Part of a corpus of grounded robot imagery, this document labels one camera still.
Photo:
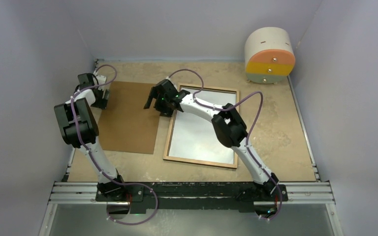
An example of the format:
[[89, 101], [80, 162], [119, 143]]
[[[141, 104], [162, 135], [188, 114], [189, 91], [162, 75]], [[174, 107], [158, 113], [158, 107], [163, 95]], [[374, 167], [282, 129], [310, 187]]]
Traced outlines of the brown backing board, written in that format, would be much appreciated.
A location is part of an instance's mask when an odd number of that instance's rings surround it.
[[98, 120], [99, 142], [103, 150], [153, 154], [159, 114], [144, 109], [154, 84], [113, 82], [107, 109]]

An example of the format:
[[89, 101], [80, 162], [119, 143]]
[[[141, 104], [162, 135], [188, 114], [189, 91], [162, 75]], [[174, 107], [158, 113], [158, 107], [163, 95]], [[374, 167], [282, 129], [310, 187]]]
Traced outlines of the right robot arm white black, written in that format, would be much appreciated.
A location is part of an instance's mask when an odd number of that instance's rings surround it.
[[151, 87], [144, 109], [154, 105], [154, 109], [165, 117], [170, 117], [174, 111], [180, 111], [210, 122], [217, 140], [232, 149], [247, 167], [257, 186], [258, 197], [268, 200], [276, 192], [281, 194], [277, 176], [249, 143], [250, 134], [236, 105], [218, 105], [197, 98], [196, 95], [184, 89], [178, 91], [169, 79], [164, 79]]

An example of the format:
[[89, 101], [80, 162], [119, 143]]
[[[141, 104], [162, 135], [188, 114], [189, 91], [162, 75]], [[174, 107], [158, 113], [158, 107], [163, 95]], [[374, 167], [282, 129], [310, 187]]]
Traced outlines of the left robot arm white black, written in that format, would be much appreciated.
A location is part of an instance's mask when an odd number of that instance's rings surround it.
[[62, 139], [81, 151], [92, 164], [98, 178], [98, 192], [114, 201], [121, 201], [127, 195], [127, 188], [122, 176], [102, 150], [97, 121], [91, 111], [91, 106], [107, 107], [109, 90], [102, 87], [106, 78], [84, 73], [78, 75], [78, 80], [79, 85], [73, 96], [54, 107]]

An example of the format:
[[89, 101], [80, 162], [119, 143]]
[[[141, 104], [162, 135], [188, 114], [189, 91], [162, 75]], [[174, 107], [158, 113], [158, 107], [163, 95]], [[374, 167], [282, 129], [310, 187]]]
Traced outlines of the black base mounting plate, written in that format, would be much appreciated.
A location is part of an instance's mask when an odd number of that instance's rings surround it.
[[237, 210], [273, 214], [279, 202], [288, 201], [280, 184], [263, 187], [248, 182], [135, 182], [97, 184], [97, 202], [130, 204], [132, 214], [148, 209]]

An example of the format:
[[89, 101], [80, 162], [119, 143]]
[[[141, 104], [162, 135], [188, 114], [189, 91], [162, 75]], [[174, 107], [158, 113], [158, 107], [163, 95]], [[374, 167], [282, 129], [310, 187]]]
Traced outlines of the round cream drawer cabinet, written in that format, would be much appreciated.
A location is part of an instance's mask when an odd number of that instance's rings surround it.
[[244, 46], [248, 82], [276, 84], [286, 79], [295, 66], [295, 55], [286, 30], [264, 27], [252, 32]]

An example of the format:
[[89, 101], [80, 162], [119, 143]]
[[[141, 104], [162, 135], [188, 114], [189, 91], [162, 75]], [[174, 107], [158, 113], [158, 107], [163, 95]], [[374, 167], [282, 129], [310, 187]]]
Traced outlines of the aluminium rail frame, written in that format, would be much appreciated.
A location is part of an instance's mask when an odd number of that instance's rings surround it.
[[[283, 205], [324, 205], [334, 235], [342, 236], [344, 234], [337, 217], [333, 190], [329, 182], [281, 182], [280, 184], [286, 186], [288, 195], [288, 201], [283, 202]], [[128, 205], [125, 202], [97, 202], [95, 200], [96, 192], [95, 182], [55, 182], [45, 213], [45, 221], [48, 223], [53, 221], [50, 213], [54, 212], [58, 205]]]

